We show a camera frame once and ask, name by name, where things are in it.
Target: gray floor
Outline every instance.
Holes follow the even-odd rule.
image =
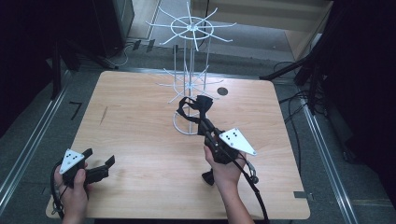
[[[163,9],[166,9],[166,7],[169,7],[169,1],[163,0]],[[246,29],[250,32],[258,32],[256,38],[262,34],[267,34],[269,37],[265,39],[269,41],[263,41],[262,49],[257,49],[257,45],[251,45],[254,41],[250,41],[244,36],[247,32]],[[157,45],[163,37],[157,35],[158,33],[156,32],[156,29],[154,29],[151,37],[157,39]],[[235,40],[233,45],[237,49],[244,49],[237,50],[237,55],[235,54],[235,49],[224,46],[218,46],[219,50],[213,48],[216,54],[211,54],[209,58],[209,73],[211,73],[211,76],[220,74],[227,77],[256,79],[258,76],[269,75],[274,69],[278,70],[282,66],[287,65],[287,63],[278,64],[279,62],[292,60],[290,50],[287,48],[288,44],[285,42],[286,39],[282,36],[282,31],[261,30],[257,27],[246,26],[243,33],[238,35],[244,37],[233,37]],[[161,73],[163,68],[173,69],[174,56],[172,50],[163,48],[163,46],[157,47],[151,52],[146,52],[147,46],[141,46],[138,50],[128,48],[125,50],[128,55],[128,62],[121,66],[120,70],[142,71],[138,68],[147,68],[160,69],[155,71]],[[181,60],[182,55],[179,53],[177,58]],[[123,63],[126,58],[121,52],[109,60],[114,63]],[[53,164],[62,157],[65,149],[73,143],[95,83],[103,71],[100,66],[83,57],[81,62],[82,66],[78,72],[68,73],[70,82],[67,85],[62,101],[60,101],[59,108],[50,121],[48,129],[42,133],[40,141],[37,142],[34,148],[34,153],[31,157],[26,157],[29,159],[26,170],[21,172],[21,180],[16,188],[12,189],[14,191],[9,201],[2,202],[6,206],[1,211],[0,223],[60,223],[60,220],[50,219],[45,215],[45,208],[50,198],[50,170]],[[205,50],[203,49],[202,53],[197,53],[196,55],[196,69],[202,69],[204,64]],[[297,92],[296,86],[291,81],[293,76],[294,73],[289,72],[274,81],[279,100],[291,97]],[[2,184],[8,174],[12,172],[11,169],[17,163],[19,155],[21,153],[23,155],[26,154],[23,149],[41,116],[46,111],[50,103],[50,95],[51,85],[37,95],[31,105],[26,108],[8,132],[0,139],[0,162],[2,164],[0,180]],[[76,106],[69,104],[71,101],[82,103],[82,108],[73,120],[71,118],[76,111]],[[293,100],[290,104],[290,110],[294,111],[300,104],[301,101],[299,99]],[[280,107],[284,118],[287,118],[289,116],[288,103],[281,104]],[[344,161],[340,143],[335,138],[329,120],[321,115],[316,115],[316,119],[359,223],[396,223],[396,212],[391,206],[376,174],[364,164],[350,164]],[[304,111],[296,114],[293,117],[293,121],[301,145],[301,178],[305,191],[313,195],[313,199],[308,201],[311,217],[307,220],[294,220],[293,223],[345,222]],[[286,125],[296,161],[298,161],[297,138],[291,123],[287,122]],[[3,196],[4,189],[0,191],[1,196]],[[93,220],[88,219],[87,223],[93,223]],[[154,223],[207,223],[207,221],[175,222],[173,220],[156,220]],[[289,223],[289,221],[274,220],[272,223]]]

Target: wooden table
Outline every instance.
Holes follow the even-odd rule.
[[[177,98],[168,75],[104,72],[78,129],[72,149],[91,147],[89,167],[102,165],[111,155],[116,163],[110,177],[94,184],[88,217],[120,218],[226,218],[216,187],[201,174],[205,161],[204,138],[179,133],[173,126]],[[219,97],[207,115],[221,130],[237,127],[256,149],[249,156],[257,170],[268,216],[271,219],[305,219],[310,215],[290,141],[271,82],[233,78],[208,78],[207,92]],[[224,87],[228,94],[220,96]],[[241,176],[241,198],[255,219],[262,210]],[[51,202],[47,215],[52,211]]]

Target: white triangular marker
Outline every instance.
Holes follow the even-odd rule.
[[[254,150],[248,140],[237,128],[222,133],[219,137],[223,142],[225,142],[229,147],[233,149],[244,151],[252,156],[257,155],[256,150]]]
[[[64,153],[64,160],[62,161],[61,170],[59,171],[59,174],[61,175],[64,174],[65,172],[70,170],[70,168],[72,168],[74,165],[76,165],[79,161],[82,161],[83,159],[84,159],[84,155],[68,148]]]

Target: wire stand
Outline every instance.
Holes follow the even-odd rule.
[[[163,25],[163,24],[152,24],[146,21],[146,23],[150,26],[156,26],[156,27],[165,27],[165,28],[170,28],[172,33],[174,34],[172,37],[170,37],[168,40],[166,40],[163,43],[160,43],[160,45],[165,45],[169,43],[171,40],[175,39],[176,37],[184,39],[184,47],[183,47],[183,71],[178,72],[177,71],[177,45],[174,45],[173,47],[173,52],[174,52],[174,72],[173,74],[166,70],[163,69],[167,74],[174,76],[174,81],[172,84],[161,84],[157,83],[160,86],[165,86],[165,87],[173,87],[174,91],[177,93],[177,95],[171,99],[168,104],[171,104],[173,101],[175,101],[178,97],[185,97],[188,96],[191,99],[196,98],[196,95],[194,95],[194,91],[198,92],[199,94],[207,95],[213,99],[219,99],[216,98],[210,94],[208,94],[206,90],[206,85],[209,84],[217,84],[222,82],[217,81],[217,82],[206,82],[206,74],[207,74],[207,69],[209,67],[209,51],[210,51],[210,43],[212,37],[224,41],[224,42],[231,42],[232,40],[227,40],[223,39],[221,37],[218,37],[216,35],[213,35],[215,32],[215,28],[224,28],[224,27],[231,27],[236,25],[230,24],[230,25],[212,25],[208,19],[216,13],[218,10],[217,8],[208,16],[205,18],[198,18],[198,17],[193,17],[190,14],[190,7],[189,3],[187,3],[187,11],[188,11],[188,16],[184,17],[179,17],[176,18],[172,16],[171,14],[165,12],[162,8],[159,7],[159,10],[164,13],[165,15],[173,18],[174,20],[171,22],[170,25]],[[206,53],[206,64],[205,64],[205,69],[201,73],[195,74],[194,71],[194,60],[195,60],[195,51],[199,51],[198,49],[198,44],[197,41],[202,40],[204,41],[205,39],[208,39],[208,47],[207,47],[207,53]],[[187,109],[186,115],[189,117],[195,117],[199,115],[199,113],[192,114],[191,109],[189,106],[184,106],[183,109]],[[182,118],[177,112],[175,112],[174,117],[173,117],[173,123],[175,128],[184,134],[188,135],[193,135],[197,134],[197,132],[194,132],[193,130],[197,130],[196,128],[193,128],[194,123],[190,121],[186,121],[184,118],[182,120],[184,122],[188,122],[187,127],[184,127],[183,130],[182,128],[179,127],[177,124],[177,118]]]

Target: finger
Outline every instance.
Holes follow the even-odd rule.
[[[236,160],[236,161],[239,163],[240,166],[244,167],[246,164],[246,160],[248,159],[247,153],[243,152],[243,151],[239,151],[239,153],[240,153],[240,156],[238,157],[238,159],[240,159],[240,160]]]
[[[85,170],[79,169],[75,176],[74,187],[75,188],[84,188],[84,181],[85,181]]]
[[[62,183],[64,182],[64,179],[62,178],[62,175],[59,174],[59,171],[61,170],[61,165],[56,167],[55,169],[55,174],[53,174],[53,177],[55,179],[55,184],[56,186],[60,187]]]
[[[212,164],[212,162],[214,162],[212,151],[209,147],[204,146],[204,152],[206,161],[209,162],[209,164]]]

